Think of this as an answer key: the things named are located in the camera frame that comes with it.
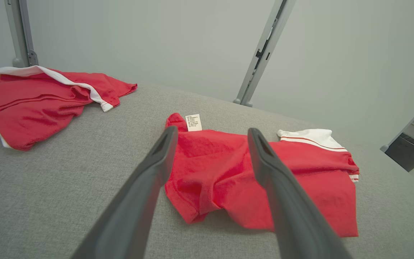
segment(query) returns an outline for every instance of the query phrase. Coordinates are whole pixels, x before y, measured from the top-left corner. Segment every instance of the black trash can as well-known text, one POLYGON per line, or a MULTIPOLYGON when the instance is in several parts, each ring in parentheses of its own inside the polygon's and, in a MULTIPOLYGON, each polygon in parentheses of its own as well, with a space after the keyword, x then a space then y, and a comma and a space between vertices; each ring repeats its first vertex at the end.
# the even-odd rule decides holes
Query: black trash can
POLYGON ((414 168, 414 138, 407 134, 400 134, 385 153, 407 172, 414 168))

